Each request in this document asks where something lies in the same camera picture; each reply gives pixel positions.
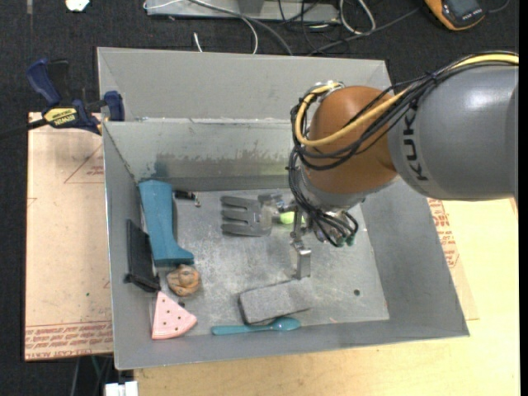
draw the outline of teal plastic object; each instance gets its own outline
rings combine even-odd
[[[297,318],[292,317],[279,317],[271,323],[264,326],[255,325],[240,325],[240,326],[213,326],[211,332],[215,336],[223,336],[226,334],[238,334],[238,333],[249,333],[249,332],[265,332],[267,330],[273,330],[275,332],[288,332],[289,330],[295,330],[300,327],[300,321]]]
[[[193,264],[191,252],[180,247],[172,232],[172,187],[164,181],[138,185],[155,266]]]

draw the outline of blue spoon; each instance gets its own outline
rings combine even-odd
[[[215,336],[222,336],[224,334],[248,333],[248,332],[263,332],[266,330],[274,330],[277,332],[287,332],[295,330],[300,327],[300,321],[292,317],[279,317],[265,326],[213,326],[211,332]]]

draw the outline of gray foam block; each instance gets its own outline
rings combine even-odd
[[[254,324],[310,309],[315,295],[311,280],[305,277],[246,290],[239,296],[239,303],[244,321]]]

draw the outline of bin floor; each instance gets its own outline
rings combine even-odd
[[[290,248],[291,224],[274,224],[266,237],[227,235],[221,229],[221,196],[257,198],[270,191],[280,191],[290,201],[289,190],[201,192],[200,207],[192,200],[177,201],[177,241],[194,254],[202,281],[193,295],[180,298],[185,309],[198,318],[188,335],[210,334],[212,326],[243,323],[240,293],[293,279],[296,258]],[[292,315],[303,326],[389,318],[360,206],[351,214],[360,224],[353,246],[335,248],[319,242],[312,233],[303,238],[305,247],[312,249],[310,280],[316,296],[313,308]],[[169,271],[158,269],[162,288],[170,294],[165,279]]]

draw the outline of blue clamp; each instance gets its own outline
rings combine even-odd
[[[108,106],[110,120],[125,120],[123,101],[116,91],[107,92],[103,100],[88,105],[77,98],[70,100],[67,73],[66,60],[49,63],[47,58],[37,60],[26,70],[26,77],[31,87],[47,102],[46,108],[42,111],[43,120],[47,125],[54,128],[78,128],[100,134],[101,122],[92,112],[103,106]]]

